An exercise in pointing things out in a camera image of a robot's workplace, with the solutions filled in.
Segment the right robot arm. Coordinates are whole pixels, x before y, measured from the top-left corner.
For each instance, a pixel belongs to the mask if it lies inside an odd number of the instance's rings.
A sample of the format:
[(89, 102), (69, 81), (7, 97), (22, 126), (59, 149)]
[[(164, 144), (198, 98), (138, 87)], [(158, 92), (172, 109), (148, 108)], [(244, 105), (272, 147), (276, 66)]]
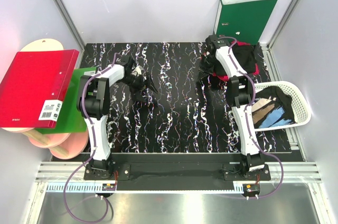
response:
[(252, 103), (256, 96), (255, 84), (253, 78), (235, 58), (232, 50), (235, 44), (237, 40), (233, 37), (209, 35), (205, 39), (205, 54), (201, 58), (198, 80), (211, 75), (217, 62), (229, 77), (226, 102), (231, 107), (241, 141), (238, 173), (247, 178), (261, 171), (265, 161), (252, 120)]

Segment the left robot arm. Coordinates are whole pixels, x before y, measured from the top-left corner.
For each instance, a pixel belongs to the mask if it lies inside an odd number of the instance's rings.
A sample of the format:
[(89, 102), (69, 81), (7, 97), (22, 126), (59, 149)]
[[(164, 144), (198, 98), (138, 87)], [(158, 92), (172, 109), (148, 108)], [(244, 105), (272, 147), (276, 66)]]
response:
[(123, 56), (119, 61), (116, 58), (115, 53), (107, 68), (91, 76), (81, 76), (77, 97), (77, 110), (87, 125), (90, 142), (90, 157), (83, 164), (89, 174), (103, 176), (104, 179), (117, 174), (106, 126), (111, 102), (110, 87), (122, 82), (129, 87), (135, 102), (146, 101), (143, 97), (146, 89), (158, 93), (151, 74), (137, 66), (132, 56)]

